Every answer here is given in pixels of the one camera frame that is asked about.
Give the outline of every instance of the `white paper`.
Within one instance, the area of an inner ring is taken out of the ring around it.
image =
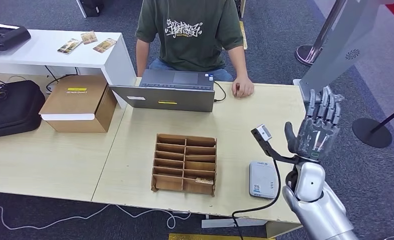
[[[18,26],[10,26],[10,25],[5,25],[5,24],[0,24],[0,28],[5,28],[5,29],[19,29]]]
[[[45,121],[90,121],[95,119],[95,114],[41,114],[41,117]]]
[[[145,100],[143,96],[127,96],[130,100]]]

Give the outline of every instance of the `laptop keyboard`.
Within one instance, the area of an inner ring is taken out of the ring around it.
[[[158,84],[158,83],[143,83],[140,87],[150,88],[170,88],[170,89],[193,89],[193,90],[210,90],[209,86],[190,86],[190,85],[172,85],[172,84]]]

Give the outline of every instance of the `white sensor module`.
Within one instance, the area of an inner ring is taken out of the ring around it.
[[[250,163],[250,194],[261,198],[273,199],[278,192],[275,167],[267,162]]]

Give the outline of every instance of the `white cable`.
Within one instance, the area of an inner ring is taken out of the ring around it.
[[[27,79],[25,79],[23,76],[13,75],[13,76],[11,76],[11,77],[8,79],[8,82],[10,82],[10,80],[11,80],[12,78],[14,78],[14,77],[22,78],[22,79],[24,79],[25,81],[27,81]]]
[[[92,218],[93,216],[99,214],[100,212],[104,211],[104,210],[105,210],[108,206],[110,206],[110,205],[112,205],[112,204],[107,204],[107,205],[105,205],[105,207],[103,207],[101,210],[99,210],[99,211],[97,211],[97,212],[95,212],[95,213],[93,213],[93,214],[91,214],[91,215],[89,215],[89,216],[87,216],[87,217],[83,217],[83,216],[72,216],[72,217],[60,219],[60,220],[58,220],[58,221],[55,221],[55,222],[53,222],[53,223],[51,223],[51,224],[49,224],[49,225],[43,226],[43,227],[30,226],[30,225],[19,226],[19,227],[9,227],[9,226],[5,223],[5,221],[4,221],[4,208],[3,208],[2,206],[0,206],[0,209],[1,209],[1,222],[2,222],[2,224],[3,224],[8,230],[19,230],[19,229],[37,229],[37,230],[42,230],[42,229],[49,228],[49,227],[51,227],[52,225],[55,225],[55,224],[57,224],[57,223],[61,223],[61,222],[64,222],[64,221],[67,221],[67,220],[71,220],[71,219],[83,219],[83,220],[88,220],[88,219]],[[137,217],[139,217],[139,216],[142,216],[142,215],[144,215],[144,214],[146,214],[146,213],[153,212],[153,211],[161,211],[161,212],[168,213],[168,214],[170,215],[170,217],[167,219],[166,224],[167,224],[167,227],[168,227],[169,229],[174,229],[174,228],[175,228],[175,226],[176,226],[176,219],[175,219],[175,218],[182,219],[182,220],[186,220],[186,219],[188,219],[188,218],[191,216],[191,213],[189,213],[189,215],[188,215],[187,217],[174,216],[174,215],[171,214],[170,212],[165,211],[165,210],[161,210],[161,209],[151,209],[151,210],[142,212],[142,213],[140,213],[140,214],[138,214],[138,215],[136,215],[136,216],[133,216],[132,214],[128,213],[126,210],[124,210],[124,209],[121,208],[120,206],[118,206],[118,205],[115,205],[115,206],[118,207],[121,211],[123,211],[123,212],[126,213],[127,215],[131,216],[132,218],[137,218]],[[169,221],[170,221],[170,219],[173,219],[173,226],[169,226]]]

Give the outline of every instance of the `person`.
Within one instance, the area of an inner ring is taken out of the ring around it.
[[[236,71],[232,93],[247,97],[254,84],[247,74],[243,37],[234,0],[143,0],[135,36],[137,74],[147,67],[150,43],[160,38],[160,57],[150,69],[212,73],[232,81],[220,53],[228,51]]]

